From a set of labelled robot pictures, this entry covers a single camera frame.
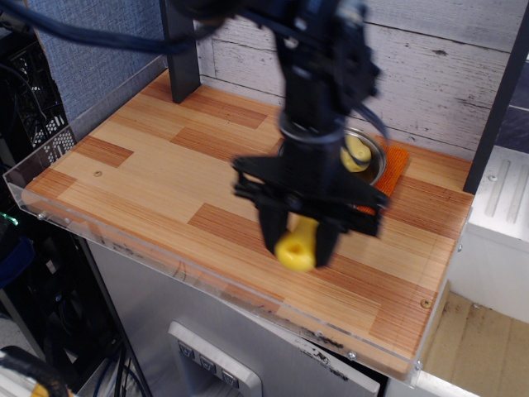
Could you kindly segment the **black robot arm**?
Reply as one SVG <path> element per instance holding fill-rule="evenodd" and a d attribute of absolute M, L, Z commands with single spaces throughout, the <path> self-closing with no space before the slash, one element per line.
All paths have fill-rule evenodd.
<path fill-rule="evenodd" d="M 349 171 L 346 118 L 376 93 L 379 68 L 365 43 L 361 1 L 177 1 L 174 8 L 207 35 L 233 16 L 274 33 L 284 77 L 283 137 L 275 156 L 239 156 L 235 193 L 257 208 L 264 244 L 291 270 L 328 263 L 338 237 L 374 236 L 388 196 Z"/>

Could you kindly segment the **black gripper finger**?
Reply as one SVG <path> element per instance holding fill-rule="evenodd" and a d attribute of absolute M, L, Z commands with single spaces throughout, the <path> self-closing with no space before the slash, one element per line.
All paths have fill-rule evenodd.
<path fill-rule="evenodd" d="M 323 221 L 319 223 L 316 230 L 316 267 L 322 267 L 328 264 L 342 232 L 342 222 Z"/>
<path fill-rule="evenodd" d="M 284 203 L 260 203 L 257 208 L 264 245 L 274 254 L 276 244 L 287 231 L 288 206 Z"/>

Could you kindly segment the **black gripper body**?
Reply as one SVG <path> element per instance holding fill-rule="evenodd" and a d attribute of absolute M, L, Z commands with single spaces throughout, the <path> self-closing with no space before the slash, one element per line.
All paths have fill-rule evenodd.
<path fill-rule="evenodd" d="M 349 171 L 341 159 L 353 137 L 371 153 L 366 169 L 359 172 Z M 231 162 L 238 174 L 235 194 L 256 206 L 265 238 L 281 237 L 291 213 L 336 233 L 377 235 L 388 196 L 374 185 L 387 163 L 380 143 L 350 127 L 320 139 L 296 136 L 288 128 L 277 155 L 239 156 Z"/>

